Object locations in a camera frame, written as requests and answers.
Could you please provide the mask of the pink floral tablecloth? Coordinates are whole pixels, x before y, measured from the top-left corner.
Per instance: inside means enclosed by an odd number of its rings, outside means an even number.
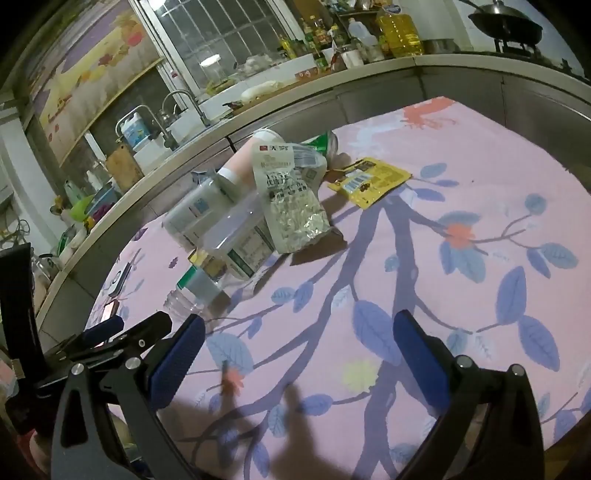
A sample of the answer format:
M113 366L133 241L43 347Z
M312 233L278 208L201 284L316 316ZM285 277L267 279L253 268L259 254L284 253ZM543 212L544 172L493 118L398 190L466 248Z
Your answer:
M410 311L454 354L524 366L543 440L590 412L590 195L570 167L437 98L339 128L411 173L368 209L322 188L344 244L271 257L160 412L221 479L389 479L436 422L394 341Z

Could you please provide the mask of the wooden cutting board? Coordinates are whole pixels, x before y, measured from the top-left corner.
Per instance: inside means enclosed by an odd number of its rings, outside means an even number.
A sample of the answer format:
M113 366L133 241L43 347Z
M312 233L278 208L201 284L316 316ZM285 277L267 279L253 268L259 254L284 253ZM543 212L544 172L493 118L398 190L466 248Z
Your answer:
M105 166L122 193L129 191L144 177L129 148L124 144L119 144L106 158Z

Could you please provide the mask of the pink paper cup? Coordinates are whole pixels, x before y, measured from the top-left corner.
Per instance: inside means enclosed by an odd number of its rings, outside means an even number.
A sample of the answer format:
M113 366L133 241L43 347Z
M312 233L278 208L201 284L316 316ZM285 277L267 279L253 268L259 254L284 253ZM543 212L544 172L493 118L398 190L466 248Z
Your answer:
M283 143L283 137L270 129L259 129L217 171L218 179L225 189L238 197L245 196L254 188L252 153L259 144Z

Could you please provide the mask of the kitchen window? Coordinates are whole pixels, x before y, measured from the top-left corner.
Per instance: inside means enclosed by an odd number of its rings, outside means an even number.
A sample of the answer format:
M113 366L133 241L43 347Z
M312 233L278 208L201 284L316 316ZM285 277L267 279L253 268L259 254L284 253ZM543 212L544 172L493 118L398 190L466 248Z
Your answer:
M134 1L170 66L196 94L303 31L286 1Z

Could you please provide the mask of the large cooking oil bottle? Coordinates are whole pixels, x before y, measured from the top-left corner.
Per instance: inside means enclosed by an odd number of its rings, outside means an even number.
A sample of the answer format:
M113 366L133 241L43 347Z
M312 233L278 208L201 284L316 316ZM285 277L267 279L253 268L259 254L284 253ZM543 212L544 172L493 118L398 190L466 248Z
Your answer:
M394 57L421 56L422 41L412 17L400 4L385 4L377 14L377 23Z

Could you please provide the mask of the smartphone on table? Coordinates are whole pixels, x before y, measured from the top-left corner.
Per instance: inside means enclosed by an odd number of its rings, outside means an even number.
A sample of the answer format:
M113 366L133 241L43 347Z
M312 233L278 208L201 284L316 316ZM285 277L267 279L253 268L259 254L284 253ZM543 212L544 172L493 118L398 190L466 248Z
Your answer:
M115 276L113 277L113 279L109 285L108 291L107 291L107 295L110 298L114 298L119 295L119 293L121 292L121 290L125 284L127 276L129 275L130 270L131 270L131 263L127 262L124 265L124 267L115 274Z

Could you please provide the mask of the kitchen faucet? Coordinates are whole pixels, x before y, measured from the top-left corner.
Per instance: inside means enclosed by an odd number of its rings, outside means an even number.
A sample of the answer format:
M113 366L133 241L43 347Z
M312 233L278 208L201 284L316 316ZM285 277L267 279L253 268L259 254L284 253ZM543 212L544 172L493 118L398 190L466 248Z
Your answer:
M132 149L121 133L124 120L138 112L149 129L150 135L136 149ZM211 127L211 120L197 104L197 99L190 91L177 89L169 92L155 113L149 106L140 104L123 115L115 124L114 130L119 143L126 143L134 152L138 152L149 141L161 140L163 147L174 151L185 141Z

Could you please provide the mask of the green soda can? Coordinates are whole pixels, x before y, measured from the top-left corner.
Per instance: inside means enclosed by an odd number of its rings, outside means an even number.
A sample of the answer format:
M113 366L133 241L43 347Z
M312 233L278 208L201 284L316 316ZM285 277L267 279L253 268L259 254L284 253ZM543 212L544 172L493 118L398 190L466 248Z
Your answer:
M305 140L303 144L322 154L327 160L329 168L335 169L339 153L339 140L333 131L326 131L314 138Z

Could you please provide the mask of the green white carton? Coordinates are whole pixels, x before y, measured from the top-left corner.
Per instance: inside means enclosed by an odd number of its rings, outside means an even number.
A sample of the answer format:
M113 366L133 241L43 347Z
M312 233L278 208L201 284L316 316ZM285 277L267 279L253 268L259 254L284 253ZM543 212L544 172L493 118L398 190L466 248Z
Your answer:
M204 270L228 296L240 288L245 288L245 296L249 296L273 252L270 231L263 219L240 226L218 222L190 252L188 261Z

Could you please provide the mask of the blue detergent jug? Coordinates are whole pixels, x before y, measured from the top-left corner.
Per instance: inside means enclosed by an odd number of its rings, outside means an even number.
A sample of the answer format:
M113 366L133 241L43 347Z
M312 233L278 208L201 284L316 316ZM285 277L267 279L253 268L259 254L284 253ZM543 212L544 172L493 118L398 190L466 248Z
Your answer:
M132 149L136 149L149 135L149 129L138 112L134 112L121 125L121 133Z

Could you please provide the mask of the clear plastic bottle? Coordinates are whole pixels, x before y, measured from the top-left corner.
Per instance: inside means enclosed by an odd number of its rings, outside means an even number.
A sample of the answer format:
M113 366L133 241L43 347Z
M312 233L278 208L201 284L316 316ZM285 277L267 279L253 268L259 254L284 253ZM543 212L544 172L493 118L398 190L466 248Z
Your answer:
M249 193L232 201L222 189L221 181L209 176L165 214L163 227L177 243L192 249L197 248L205 233L218 222L240 226L260 219L264 220L259 195Z

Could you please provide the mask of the silver foil snack bag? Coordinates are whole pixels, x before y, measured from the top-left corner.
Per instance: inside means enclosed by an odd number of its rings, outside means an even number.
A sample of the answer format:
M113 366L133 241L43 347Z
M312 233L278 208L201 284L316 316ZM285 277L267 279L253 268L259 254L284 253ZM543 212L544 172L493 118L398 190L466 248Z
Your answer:
M311 147L294 143L259 143L252 147L252 172L263 215L280 254L297 253L331 230L318 200L328 164Z

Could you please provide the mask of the yellow snack wrapper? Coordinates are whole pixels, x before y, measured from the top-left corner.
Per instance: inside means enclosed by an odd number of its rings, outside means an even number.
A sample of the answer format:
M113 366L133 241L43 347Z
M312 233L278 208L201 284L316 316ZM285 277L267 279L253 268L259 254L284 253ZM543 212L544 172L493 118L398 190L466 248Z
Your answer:
M367 210L411 178L404 169L366 157L345 168L329 170L327 182L329 189Z

